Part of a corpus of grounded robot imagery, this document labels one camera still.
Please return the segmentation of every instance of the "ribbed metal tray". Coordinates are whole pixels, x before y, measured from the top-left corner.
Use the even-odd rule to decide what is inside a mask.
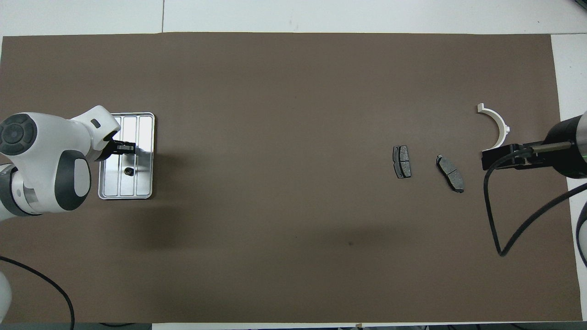
[[[115,140],[136,143],[136,154],[113,154],[100,162],[98,196],[104,200],[147,199],[153,193],[155,115],[150,112],[113,113],[120,124]],[[129,167],[134,175],[124,170]]]

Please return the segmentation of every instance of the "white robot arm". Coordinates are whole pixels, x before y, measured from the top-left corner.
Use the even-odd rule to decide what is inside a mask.
[[[0,221],[78,208],[90,190],[88,161],[134,153],[133,143],[112,139],[119,130],[103,106],[72,119],[28,112],[5,119],[0,153],[12,163],[0,165]]]

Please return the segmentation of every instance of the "silver rectangular tray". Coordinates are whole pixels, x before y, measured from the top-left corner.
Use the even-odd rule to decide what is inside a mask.
[[[113,113],[120,124],[115,140],[136,143],[136,154],[113,154],[100,162],[98,196],[103,200],[147,199],[153,193],[155,115],[150,112]],[[134,175],[124,170],[129,167]]]

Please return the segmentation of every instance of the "white table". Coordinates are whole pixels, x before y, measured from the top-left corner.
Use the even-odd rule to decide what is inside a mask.
[[[587,11],[573,0],[0,0],[0,38],[195,31],[552,34],[561,120],[587,110]],[[586,181],[569,179],[569,189]],[[571,199],[573,229],[585,201],[586,194]],[[575,254],[587,320],[587,269]],[[391,324],[363,323],[383,325]],[[159,324],[153,329],[338,326],[355,324]]]

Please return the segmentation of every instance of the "brown mat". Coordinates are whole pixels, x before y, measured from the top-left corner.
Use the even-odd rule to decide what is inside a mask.
[[[507,143],[542,140],[559,122],[550,37],[6,37],[0,115],[153,112],[156,195],[100,200],[94,164],[80,209],[1,223],[0,254],[52,277],[86,322],[579,320],[568,203],[495,252],[480,151],[497,127],[479,102]],[[506,170],[491,187],[505,241],[566,183]],[[48,284],[0,267],[6,321],[68,320]]]

